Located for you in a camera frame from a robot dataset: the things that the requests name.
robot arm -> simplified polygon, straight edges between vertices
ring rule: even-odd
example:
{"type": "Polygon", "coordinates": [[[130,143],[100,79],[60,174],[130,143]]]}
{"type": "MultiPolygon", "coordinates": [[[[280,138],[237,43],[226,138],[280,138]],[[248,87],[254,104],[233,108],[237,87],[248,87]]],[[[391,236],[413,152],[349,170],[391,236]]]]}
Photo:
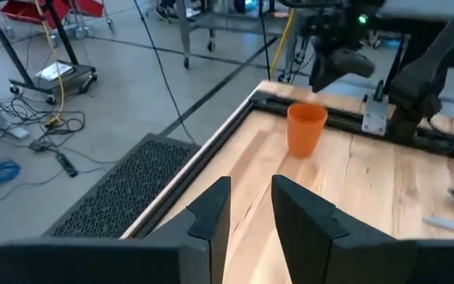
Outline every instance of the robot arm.
{"type": "Polygon", "coordinates": [[[298,9],[303,19],[299,35],[313,36],[316,60],[309,80],[319,92],[345,74],[370,77],[374,63],[356,52],[367,32],[367,19],[385,0],[278,0],[298,9]]]}
{"type": "Polygon", "coordinates": [[[438,96],[445,86],[450,61],[454,59],[454,18],[448,22],[428,51],[405,66],[393,79],[389,96],[396,104],[390,131],[412,136],[423,118],[441,110],[438,96]]]}

orange cup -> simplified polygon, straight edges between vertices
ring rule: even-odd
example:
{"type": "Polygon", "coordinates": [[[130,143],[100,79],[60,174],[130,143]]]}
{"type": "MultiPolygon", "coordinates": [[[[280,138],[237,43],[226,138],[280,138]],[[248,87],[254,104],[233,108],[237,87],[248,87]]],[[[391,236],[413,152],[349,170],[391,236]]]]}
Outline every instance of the orange cup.
{"type": "Polygon", "coordinates": [[[296,103],[287,112],[287,141],[290,154],[311,156],[327,121],[327,110],[311,103],[296,103]]]}

wooden tabletop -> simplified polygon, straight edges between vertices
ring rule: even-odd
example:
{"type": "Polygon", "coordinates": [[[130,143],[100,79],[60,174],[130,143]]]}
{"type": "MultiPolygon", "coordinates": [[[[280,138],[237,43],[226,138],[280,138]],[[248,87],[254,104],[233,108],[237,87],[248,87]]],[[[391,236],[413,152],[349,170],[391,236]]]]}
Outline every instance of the wooden tabletop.
{"type": "MultiPolygon", "coordinates": [[[[259,89],[330,107],[361,112],[359,99],[316,95],[262,82],[259,89]]],[[[454,132],[454,119],[435,118],[454,132]]],[[[397,238],[454,238],[422,223],[436,215],[454,219],[454,159],[326,129],[309,159],[294,159],[286,121],[253,112],[217,153],[161,224],[183,210],[220,176],[232,178],[231,225],[224,283],[290,283],[274,225],[270,180],[275,173],[316,192],[350,215],[397,238]]]]}

gray floor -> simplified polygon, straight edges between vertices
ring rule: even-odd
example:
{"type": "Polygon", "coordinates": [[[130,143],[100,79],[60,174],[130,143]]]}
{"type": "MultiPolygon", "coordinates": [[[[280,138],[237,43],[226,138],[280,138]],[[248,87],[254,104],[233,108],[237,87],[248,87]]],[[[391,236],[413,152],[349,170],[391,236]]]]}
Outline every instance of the gray floor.
{"type": "MultiPolygon", "coordinates": [[[[150,44],[132,0],[109,0],[106,5],[112,14],[117,32],[112,34],[106,22],[97,19],[89,22],[95,27],[95,36],[150,44]]],[[[145,9],[149,2],[142,2],[142,5],[145,9]]],[[[176,25],[159,21],[155,16],[150,16],[148,23],[159,47],[181,50],[176,25]]],[[[25,38],[29,32],[39,33],[39,30],[31,31],[25,25],[16,25],[15,29],[17,39],[14,40],[13,46],[25,62],[28,49],[25,38]]],[[[36,73],[44,66],[50,51],[42,36],[31,37],[30,40],[28,69],[30,73],[36,73]]],[[[217,50],[214,54],[207,51],[206,43],[207,31],[198,30],[192,34],[194,54],[237,61],[246,60],[263,45],[261,36],[230,32],[218,33],[217,50]]],[[[276,45],[270,48],[271,57],[276,45]]],[[[99,81],[92,85],[88,95],[78,96],[66,104],[66,110],[82,110],[87,116],[85,129],[68,141],[68,147],[97,160],[118,160],[145,134],[159,133],[177,118],[152,50],[99,39],[86,39],[83,42],[74,40],[73,47],[81,62],[88,64],[90,61],[90,64],[97,68],[99,81]]],[[[328,87],[324,93],[362,96],[369,91],[369,88],[362,86],[375,86],[378,80],[386,76],[395,51],[366,49],[363,52],[375,60],[378,67],[376,74],[369,80],[354,76],[345,77],[328,87]]],[[[58,54],[65,59],[63,48],[58,49],[58,54]]],[[[160,55],[171,89],[182,111],[187,110],[238,67],[214,60],[192,58],[192,68],[185,70],[181,55],[168,52],[161,52],[160,55]]],[[[265,64],[263,54],[255,59],[255,63],[265,64]]],[[[0,47],[0,99],[11,97],[8,92],[8,79],[18,78],[17,75],[12,62],[0,47]]],[[[186,121],[195,140],[203,143],[265,76],[264,70],[248,67],[198,109],[186,121]]],[[[295,84],[307,86],[307,78],[297,77],[295,84]]],[[[26,96],[43,100],[43,97],[32,92],[26,92],[26,96]]],[[[454,70],[449,72],[448,83],[441,96],[454,98],[454,70]]],[[[47,108],[47,105],[42,103],[36,103],[34,106],[47,108]]],[[[443,113],[454,115],[454,103],[446,103],[443,113]]],[[[40,135],[37,126],[28,127],[28,130],[32,132],[32,138],[40,135]]],[[[187,140],[181,129],[177,129],[170,136],[187,140]]],[[[20,176],[0,188],[0,196],[5,195],[15,185],[46,181],[61,170],[52,154],[35,154],[26,148],[6,143],[28,144],[32,138],[17,141],[5,137],[5,142],[0,140],[0,159],[10,157],[22,166],[20,176]]],[[[110,167],[93,163],[73,153],[67,154],[81,170],[110,167]]],[[[62,173],[45,185],[15,189],[7,199],[0,202],[0,243],[9,239],[40,235],[103,174],[102,170],[98,170],[70,178],[62,173]]]]}

remote control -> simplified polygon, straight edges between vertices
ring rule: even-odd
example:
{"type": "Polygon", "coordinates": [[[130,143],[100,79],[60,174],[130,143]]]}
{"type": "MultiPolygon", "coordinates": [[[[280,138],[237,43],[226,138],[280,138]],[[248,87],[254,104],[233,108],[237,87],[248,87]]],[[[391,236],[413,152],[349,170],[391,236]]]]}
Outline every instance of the remote control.
{"type": "Polygon", "coordinates": [[[55,156],[57,161],[61,164],[62,168],[68,173],[71,178],[74,178],[78,175],[78,171],[75,169],[75,166],[66,158],[62,153],[57,153],[55,156]]]}

